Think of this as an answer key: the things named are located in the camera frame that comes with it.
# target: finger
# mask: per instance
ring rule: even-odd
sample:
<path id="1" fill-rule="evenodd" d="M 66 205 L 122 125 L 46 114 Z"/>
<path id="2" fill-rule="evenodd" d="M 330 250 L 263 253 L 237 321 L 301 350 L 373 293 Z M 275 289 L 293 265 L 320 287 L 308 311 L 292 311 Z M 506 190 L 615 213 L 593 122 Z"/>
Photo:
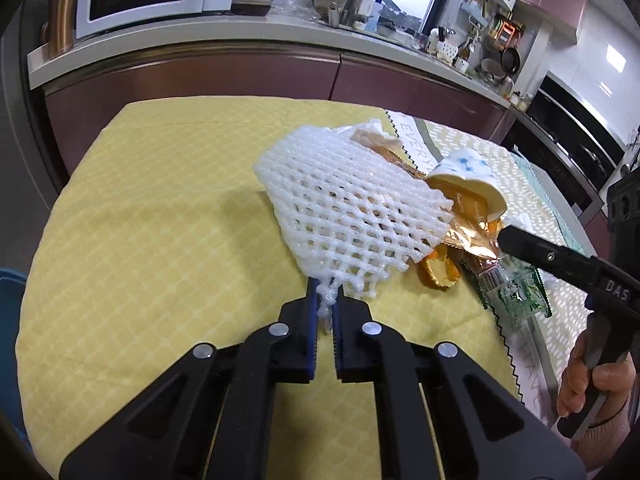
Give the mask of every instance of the finger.
<path id="1" fill-rule="evenodd" d="M 558 415 L 562 417 L 566 417 L 569 415 L 569 413 L 571 413 L 569 411 L 569 408 L 564 403 L 564 400 L 562 400 L 561 397 L 559 396 L 558 396 L 558 400 L 556 400 L 556 410 L 558 410 Z"/>
<path id="2" fill-rule="evenodd" d="M 569 359 L 582 359 L 584 355 L 584 351 L 587 349 L 587 331 L 583 331 L 578 336 L 578 339 L 575 340 L 574 348 L 571 350 L 571 354 L 569 355 Z"/>
<path id="3" fill-rule="evenodd" d="M 604 392 L 626 393 L 636 380 L 636 369 L 630 359 L 623 363 L 610 363 L 593 369 L 593 385 Z"/>
<path id="4" fill-rule="evenodd" d="M 566 406 L 569 413 L 579 413 L 584 408 L 586 398 L 584 396 L 584 393 L 566 395 L 562 398 L 562 402 L 564 402 L 564 405 Z"/>
<path id="5" fill-rule="evenodd" d="M 581 359 L 569 361 L 566 380 L 576 394 L 583 394 L 589 386 L 589 370 Z"/>
<path id="6" fill-rule="evenodd" d="M 565 369 L 562 373 L 562 385 L 558 393 L 558 400 L 556 401 L 556 408 L 558 414 L 561 416 L 567 416 L 569 413 L 580 412 L 585 403 L 584 392 L 577 394 L 569 386 L 568 369 Z"/>

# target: copper canister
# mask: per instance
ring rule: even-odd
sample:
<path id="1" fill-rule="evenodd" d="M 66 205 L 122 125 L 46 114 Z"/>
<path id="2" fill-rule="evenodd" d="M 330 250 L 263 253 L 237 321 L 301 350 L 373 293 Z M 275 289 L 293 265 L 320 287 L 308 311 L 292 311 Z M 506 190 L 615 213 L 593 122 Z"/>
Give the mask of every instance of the copper canister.
<path id="1" fill-rule="evenodd" d="M 78 0 L 49 0 L 49 59 L 74 46 Z"/>

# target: wrist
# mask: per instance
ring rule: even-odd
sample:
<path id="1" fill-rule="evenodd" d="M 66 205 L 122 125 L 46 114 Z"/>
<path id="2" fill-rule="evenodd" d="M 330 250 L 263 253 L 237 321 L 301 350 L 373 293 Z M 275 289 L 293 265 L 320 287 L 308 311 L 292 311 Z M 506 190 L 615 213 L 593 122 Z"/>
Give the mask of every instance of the wrist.
<path id="1" fill-rule="evenodd" d="M 605 402 L 605 405 L 598 412 L 598 415 L 595 417 L 593 421 L 593 425 L 591 428 L 597 428 L 599 426 L 603 426 L 607 424 L 614 418 L 616 418 L 620 413 L 625 411 L 626 404 L 628 403 L 629 394 L 626 396 L 610 396 L 609 399 Z"/>

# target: metal screw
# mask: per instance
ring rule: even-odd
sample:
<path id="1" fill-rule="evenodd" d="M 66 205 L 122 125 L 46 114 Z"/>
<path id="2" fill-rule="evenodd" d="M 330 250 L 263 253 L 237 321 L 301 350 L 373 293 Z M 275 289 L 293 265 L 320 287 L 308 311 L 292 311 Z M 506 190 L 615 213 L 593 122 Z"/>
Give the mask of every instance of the metal screw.
<path id="1" fill-rule="evenodd" d="M 362 331 L 367 335 L 378 335 L 382 332 L 382 327 L 380 323 L 376 323 L 375 321 L 367 321 L 362 325 Z"/>
<path id="2" fill-rule="evenodd" d="M 213 355 L 213 346 L 201 343 L 193 348 L 193 355 L 197 359 L 209 359 Z"/>
<path id="3" fill-rule="evenodd" d="M 284 323 L 274 323 L 269 327 L 269 333 L 274 336 L 283 336 L 289 333 L 289 326 Z"/>
<path id="4" fill-rule="evenodd" d="M 441 343 L 438 345 L 438 354 L 442 357 L 455 357 L 458 355 L 458 347 L 453 343 Z"/>

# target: barcode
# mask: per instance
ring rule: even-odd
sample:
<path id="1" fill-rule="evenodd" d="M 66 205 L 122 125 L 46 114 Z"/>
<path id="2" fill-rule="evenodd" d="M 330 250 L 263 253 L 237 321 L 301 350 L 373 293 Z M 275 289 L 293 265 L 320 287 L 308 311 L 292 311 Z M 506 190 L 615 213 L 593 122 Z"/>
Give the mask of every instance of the barcode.
<path id="1" fill-rule="evenodd" d="M 494 267 L 493 269 L 478 274 L 478 282 L 484 292 L 491 292 L 505 283 L 502 273 L 500 272 L 500 267 Z"/>

